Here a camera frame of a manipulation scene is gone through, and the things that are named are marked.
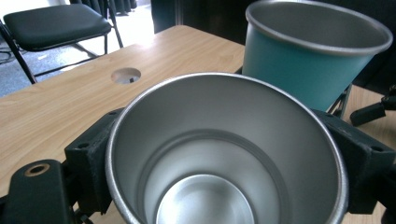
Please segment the teal cup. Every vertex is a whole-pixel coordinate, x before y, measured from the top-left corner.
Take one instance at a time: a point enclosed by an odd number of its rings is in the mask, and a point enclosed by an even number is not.
[[[327,111],[393,39],[380,22],[320,2],[258,1],[248,6],[246,15],[242,74],[321,111]]]

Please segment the gray floor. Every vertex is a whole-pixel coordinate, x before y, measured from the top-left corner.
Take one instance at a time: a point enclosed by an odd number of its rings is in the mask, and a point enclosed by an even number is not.
[[[138,0],[137,4],[138,7],[133,12],[130,12],[128,16],[117,17],[117,24],[124,47],[146,41],[153,36],[150,1]],[[114,32],[108,35],[108,39],[110,52],[119,49]],[[97,54],[104,53],[104,39],[102,37],[84,41],[80,44]],[[12,53],[8,51],[7,44],[5,42],[0,43],[0,97],[31,85],[18,62],[14,60]],[[75,48],[63,47],[43,52],[24,52],[23,57],[31,70],[34,73],[39,73],[64,64],[81,61],[88,56]],[[43,81],[71,68],[68,67],[64,70],[38,77],[37,80]]]

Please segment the wooden table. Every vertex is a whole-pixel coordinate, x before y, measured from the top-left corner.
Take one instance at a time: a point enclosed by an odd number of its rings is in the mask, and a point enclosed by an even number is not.
[[[32,161],[64,161],[64,148],[106,112],[126,106],[138,93],[169,77],[196,72],[234,72],[243,62],[244,47],[220,37],[176,26],[135,44],[85,63],[0,99],[0,196],[9,179]],[[132,84],[112,81],[114,71],[134,67],[142,76]],[[346,114],[378,101],[375,94],[352,90]],[[396,148],[389,127],[394,114],[362,126],[375,126],[376,138]],[[380,217],[346,215],[345,223],[379,223]],[[94,223],[124,223],[112,204]]]

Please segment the wooden tabletop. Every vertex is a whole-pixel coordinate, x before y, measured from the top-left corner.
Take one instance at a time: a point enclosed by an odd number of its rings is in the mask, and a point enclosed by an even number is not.
[[[156,34],[148,43],[117,50],[0,98],[0,196],[7,194],[11,176],[23,165],[43,159],[64,161],[64,148],[69,143],[106,112],[126,106],[141,91],[188,73],[233,73],[242,65],[243,56],[242,45],[176,26]],[[138,69],[141,78],[131,84],[115,83],[111,75],[125,67]],[[377,94],[354,87],[346,116],[379,99]],[[389,113],[361,129],[396,148],[395,125],[390,125],[395,120],[396,115]],[[346,215],[344,223],[380,223],[381,212],[379,209],[374,216]],[[124,223],[114,204],[104,216],[95,214],[92,221]]]

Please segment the brass screw hole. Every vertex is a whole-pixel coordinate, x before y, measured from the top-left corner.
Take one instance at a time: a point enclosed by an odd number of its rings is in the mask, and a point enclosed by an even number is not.
[[[48,163],[40,163],[27,169],[25,175],[28,177],[42,175],[48,171],[50,165]]]

